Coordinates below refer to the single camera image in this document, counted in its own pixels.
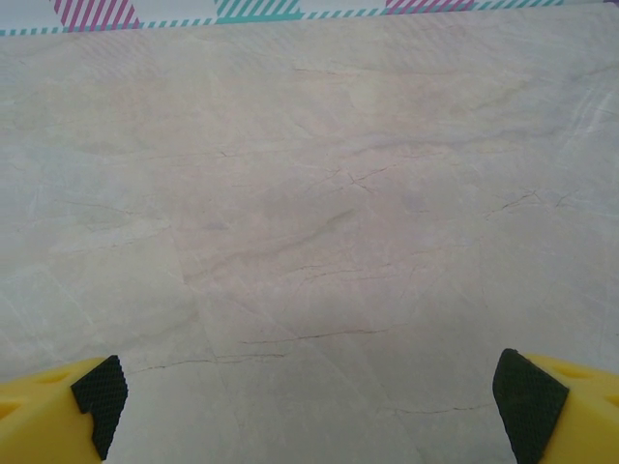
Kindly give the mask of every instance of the marble floor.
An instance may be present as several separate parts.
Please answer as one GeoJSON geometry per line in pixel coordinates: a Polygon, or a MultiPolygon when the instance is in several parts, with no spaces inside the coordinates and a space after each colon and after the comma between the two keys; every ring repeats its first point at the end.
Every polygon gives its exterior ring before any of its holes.
{"type": "Polygon", "coordinates": [[[619,370],[619,9],[1,42],[2,380],[118,354],[119,463],[514,463],[619,370]]]}

